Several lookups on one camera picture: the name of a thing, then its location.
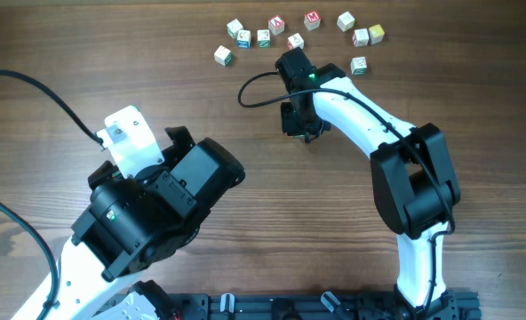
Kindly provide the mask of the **plant picture wooden block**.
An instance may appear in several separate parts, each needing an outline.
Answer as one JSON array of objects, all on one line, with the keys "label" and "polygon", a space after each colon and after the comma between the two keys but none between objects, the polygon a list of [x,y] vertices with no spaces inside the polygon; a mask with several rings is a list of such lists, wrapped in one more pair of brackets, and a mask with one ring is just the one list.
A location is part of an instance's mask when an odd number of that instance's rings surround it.
[{"label": "plant picture wooden block", "polygon": [[300,33],[295,33],[287,38],[287,47],[289,50],[293,50],[296,48],[303,49],[304,45],[305,42]]}]

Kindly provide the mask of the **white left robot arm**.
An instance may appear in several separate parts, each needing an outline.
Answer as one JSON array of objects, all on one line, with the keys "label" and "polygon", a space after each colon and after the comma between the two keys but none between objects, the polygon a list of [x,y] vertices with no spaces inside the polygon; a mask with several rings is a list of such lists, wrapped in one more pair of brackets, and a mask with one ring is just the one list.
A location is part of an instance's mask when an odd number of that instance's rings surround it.
[{"label": "white left robot arm", "polygon": [[240,184],[242,164],[216,141],[195,142],[186,127],[168,127],[163,160],[134,177],[105,162],[88,179],[90,204],[72,226],[57,263],[58,292],[46,277],[15,314],[35,319],[89,319],[152,264],[197,235],[211,208]]}]

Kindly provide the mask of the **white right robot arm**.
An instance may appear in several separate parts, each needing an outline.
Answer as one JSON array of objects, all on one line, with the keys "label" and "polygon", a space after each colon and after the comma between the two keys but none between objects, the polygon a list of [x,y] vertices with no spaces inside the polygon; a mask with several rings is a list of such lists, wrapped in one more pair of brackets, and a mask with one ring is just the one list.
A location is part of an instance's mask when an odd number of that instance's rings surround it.
[{"label": "white right robot arm", "polygon": [[284,53],[275,69],[288,93],[285,134],[310,141],[336,127],[369,158],[375,206],[397,235],[397,289],[410,308],[428,310],[446,289],[442,240],[455,228],[452,208],[460,198],[442,132],[392,116],[341,68],[317,68],[300,48]]}]

